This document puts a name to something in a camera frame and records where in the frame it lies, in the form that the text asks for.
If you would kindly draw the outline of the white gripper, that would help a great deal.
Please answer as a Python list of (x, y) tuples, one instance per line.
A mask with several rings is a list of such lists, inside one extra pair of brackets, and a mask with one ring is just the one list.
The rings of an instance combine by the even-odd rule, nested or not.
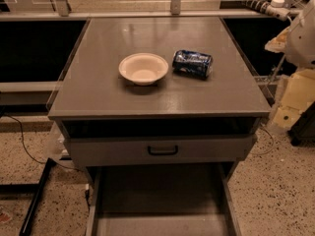
[(315, 71), (304, 69), (293, 73), (287, 81), (273, 123), (289, 130), (315, 102)]

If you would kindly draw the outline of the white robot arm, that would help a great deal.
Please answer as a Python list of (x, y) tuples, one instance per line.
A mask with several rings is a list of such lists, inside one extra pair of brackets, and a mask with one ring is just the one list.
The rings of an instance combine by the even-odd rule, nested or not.
[(287, 79), (273, 122), (289, 130), (315, 101), (315, 0), (291, 23), (284, 54), (297, 70)]

